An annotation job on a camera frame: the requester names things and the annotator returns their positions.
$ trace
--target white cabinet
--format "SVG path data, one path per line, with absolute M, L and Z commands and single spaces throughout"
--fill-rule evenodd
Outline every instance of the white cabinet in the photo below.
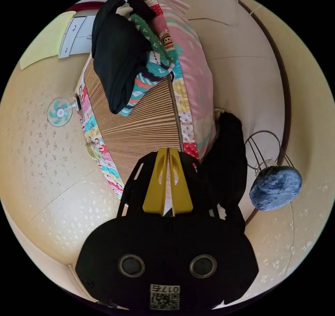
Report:
M 70 21 L 60 45 L 58 58 L 91 52 L 94 19 L 95 15 L 75 16 Z
M 78 53 L 90 53 L 92 48 L 91 37 L 76 37 L 73 41 L 70 55 Z

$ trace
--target yellow bracket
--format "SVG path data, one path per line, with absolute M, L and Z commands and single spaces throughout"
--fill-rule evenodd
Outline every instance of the yellow bracket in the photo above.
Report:
M 169 149 L 170 164 L 170 181 L 171 181 L 171 198 L 173 216 L 193 210 L 193 204 L 189 195 L 183 167 L 181 165 L 177 149 Z
M 193 210 L 193 204 L 189 195 L 178 150 L 159 149 L 146 198 L 143 203 L 144 212 L 159 214 L 161 216 L 164 214 L 168 153 L 173 216 Z
M 151 175 L 146 198 L 143 203 L 143 211 L 163 216 L 166 195 L 166 170 L 168 168 L 168 149 L 159 149 Z

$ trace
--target wall-mounted fan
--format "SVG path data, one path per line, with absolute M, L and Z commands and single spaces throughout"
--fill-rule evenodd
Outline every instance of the wall-mounted fan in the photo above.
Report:
M 47 110 L 48 122 L 54 127 L 62 127 L 70 120 L 74 107 L 78 111 L 81 109 L 80 98 L 77 96 L 73 103 L 65 97 L 54 99 Z

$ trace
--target bamboo mat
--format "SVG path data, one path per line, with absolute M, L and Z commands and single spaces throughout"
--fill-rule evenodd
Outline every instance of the bamboo mat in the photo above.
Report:
M 169 80 L 165 78 L 150 89 L 132 112 L 124 117 L 110 112 L 105 92 L 93 69 L 93 59 L 87 66 L 84 81 L 92 110 L 124 183 L 144 155 L 166 147 L 181 150 L 181 134 L 177 127 L 179 118 L 174 112 L 174 95 Z

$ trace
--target label sticker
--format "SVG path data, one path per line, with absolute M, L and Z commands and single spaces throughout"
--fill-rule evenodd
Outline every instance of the label sticker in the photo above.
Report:
M 150 309 L 179 310 L 180 286 L 150 285 Z

